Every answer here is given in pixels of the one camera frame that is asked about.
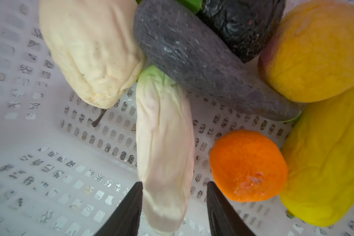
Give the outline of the dark purple eggplant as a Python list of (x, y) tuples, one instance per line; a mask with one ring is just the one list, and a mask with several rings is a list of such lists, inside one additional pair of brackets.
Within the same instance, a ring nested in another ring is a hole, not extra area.
[(273, 121), (301, 114), (300, 104), (248, 70), (214, 31), (177, 1), (142, 1), (135, 12), (134, 35), (151, 62), (189, 91)]

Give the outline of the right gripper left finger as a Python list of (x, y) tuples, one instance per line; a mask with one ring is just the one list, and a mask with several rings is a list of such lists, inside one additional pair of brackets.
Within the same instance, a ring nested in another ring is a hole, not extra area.
[(97, 236), (136, 236), (140, 227), (143, 184), (136, 182), (114, 213), (96, 233)]

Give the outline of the orange mandarin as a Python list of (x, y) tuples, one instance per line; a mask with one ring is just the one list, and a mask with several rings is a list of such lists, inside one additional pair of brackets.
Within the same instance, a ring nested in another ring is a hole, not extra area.
[(209, 153), (213, 180), (236, 202), (265, 201), (277, 196), (288, 178), (278, 146), (251, 130), (235, 130), (220, 137)]

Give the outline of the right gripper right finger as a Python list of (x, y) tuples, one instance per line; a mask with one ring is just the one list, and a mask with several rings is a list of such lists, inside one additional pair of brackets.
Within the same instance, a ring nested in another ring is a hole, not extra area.
[(212, 236), (255, 236), (215, 182), (207, 183), (207, 212)]

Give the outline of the white plastic perforated basket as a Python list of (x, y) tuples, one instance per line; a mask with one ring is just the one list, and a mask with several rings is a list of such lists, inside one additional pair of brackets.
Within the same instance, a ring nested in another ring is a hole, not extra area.
[[(102, 118), (54, 64), (38, 24), (38, 1), (0, 1), (0, 236), (93, 236), (138, 181), (136, 85)], [(189, 92), (195, 130), (187, 214), (170, 236), (210, 236), (209, 152), (221, 135), (257, 131), (282, 148), (296, 122), (237, 112)], [(279, 197), (231, 202), (258, 236), (354, 236), (354, 205), (336, 224), (293, 217)]]

